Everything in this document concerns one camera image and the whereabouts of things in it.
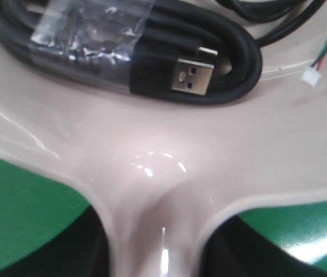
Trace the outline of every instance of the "clear plastic bag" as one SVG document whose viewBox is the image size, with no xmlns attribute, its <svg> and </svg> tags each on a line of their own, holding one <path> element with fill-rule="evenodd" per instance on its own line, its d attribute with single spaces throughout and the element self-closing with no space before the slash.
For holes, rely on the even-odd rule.
<svg viewBox="0 0 327 277">
<path fill-rule="evenodd" d="M 154 0 L 52 0 L 31 37 L 36 64 L 128 89 L 131 57 Z"/>
</svg>

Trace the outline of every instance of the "usb connector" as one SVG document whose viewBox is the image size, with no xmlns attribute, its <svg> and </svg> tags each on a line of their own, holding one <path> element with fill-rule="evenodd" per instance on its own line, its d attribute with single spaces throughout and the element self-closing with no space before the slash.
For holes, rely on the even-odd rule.
<svg viewBox="0 0 327 277">
<path fill-rule="evenodd" d="M 172 89 L 197 95 L 206 95 L 215 66 L 186 58 L 177 60 Z"/>
<path fill-rule="evenodd" d="M 205 96 L 217 55 L 204 47 L 193 56 L 183 55 L 178 47 L 141 39 L 132 59 L 131 92 L 160 98 L 187 97 L 183 92 Z"/>
</svg>

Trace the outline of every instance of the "red wire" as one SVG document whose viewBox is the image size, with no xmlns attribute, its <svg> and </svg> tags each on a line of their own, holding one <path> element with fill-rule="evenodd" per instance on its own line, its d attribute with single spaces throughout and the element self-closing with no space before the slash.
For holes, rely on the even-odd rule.
<svg viewBox="0 0 327 277">
<path fill-rule="evenodd" d="M 322 66 L 323 63 L 324 63 L 324 59 L 325 59 L 325 57 L 323 57 L 323 58 L 319 61 L 318 66 L 316 67 L 316 70 L 317 70 L 317 71 L 320 71 L 321 66 Z"/>
</svg>

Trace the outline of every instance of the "glossy plastic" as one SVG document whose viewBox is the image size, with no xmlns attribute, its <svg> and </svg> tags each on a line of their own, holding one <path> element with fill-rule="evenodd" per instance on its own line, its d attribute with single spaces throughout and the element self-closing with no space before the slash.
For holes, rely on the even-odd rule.
<svg viewBox="0 0 327 277">
<path fill-rule="evenodd" d="M 326 34 L 327 4 L 263 50 L 262 81 L 246 98 L 217 107 L 101 91 L 0 46 L 0 158 L 88 198 L 113 276 L 195 275 L 230 216 L 327 199 L 327 59 L 314 89 L 300 81 Z"/>
</svg>

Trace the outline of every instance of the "green surface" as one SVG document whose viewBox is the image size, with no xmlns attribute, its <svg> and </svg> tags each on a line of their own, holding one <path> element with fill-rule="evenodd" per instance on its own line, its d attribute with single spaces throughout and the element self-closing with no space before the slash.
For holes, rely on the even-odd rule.
<svg viewBox="0 0 327 277">
<path fill-rule="evenodd" d="M 87 207 L 74 190 L 0 160 L 0 269 L 49 242 Z"/>
<path fill-rule="evenodd" d="M 0 160 L 0 269 L 49 242 L 87 207 L 74 190 Z M 327 271 L 327 203 L 255 209 L 241 217 L 276 245 Z"/>
<path fill-rule="evenodd" d="M 327 202 L 255 209 L 241 218 L 293 256 L 327 271 Z"/>
</svg>

